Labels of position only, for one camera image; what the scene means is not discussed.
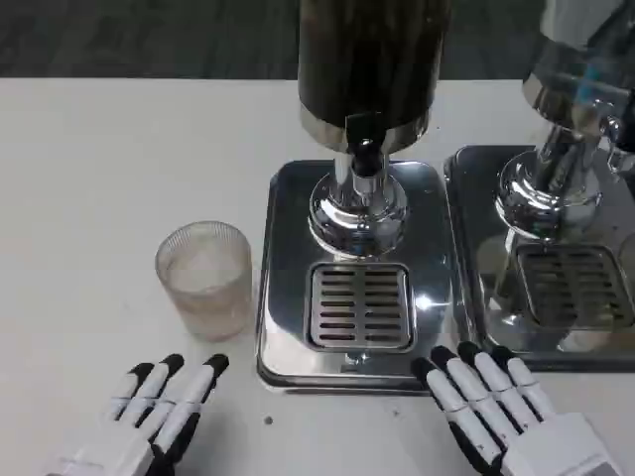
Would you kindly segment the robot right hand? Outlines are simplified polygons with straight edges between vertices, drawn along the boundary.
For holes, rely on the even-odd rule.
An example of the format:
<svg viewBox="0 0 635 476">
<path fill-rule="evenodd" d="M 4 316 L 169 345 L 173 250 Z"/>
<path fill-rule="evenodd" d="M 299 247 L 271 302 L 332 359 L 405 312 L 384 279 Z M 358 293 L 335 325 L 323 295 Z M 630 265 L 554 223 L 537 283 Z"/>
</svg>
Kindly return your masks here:
<svg viewBox="0 0 635 476">
<path fill-rule="evenodd" d="M 525 362 L 505 346 L 463 341 L 411 363 L 463 455 L 481 475 L 619 475 L 590 421 L 558 412 Z"/>
</svg>

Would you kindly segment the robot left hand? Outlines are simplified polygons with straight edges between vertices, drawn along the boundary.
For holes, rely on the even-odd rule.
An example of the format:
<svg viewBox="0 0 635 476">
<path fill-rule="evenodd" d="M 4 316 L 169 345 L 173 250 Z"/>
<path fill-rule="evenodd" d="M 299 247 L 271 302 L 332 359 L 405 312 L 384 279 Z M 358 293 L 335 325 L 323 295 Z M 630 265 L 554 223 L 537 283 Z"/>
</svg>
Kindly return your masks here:
<svg viewBox="0 0 635 476">
<path fill-rule="evenodd" d="M 195 369 L 178 393 L 170 381 L 185 364 L 180 354 L 130 369 L 97 423 L 64 447 L 46 475 L 173 475 L 198 426 L 201 410 L 229 358 L 217 353 Z"/>
</svg>

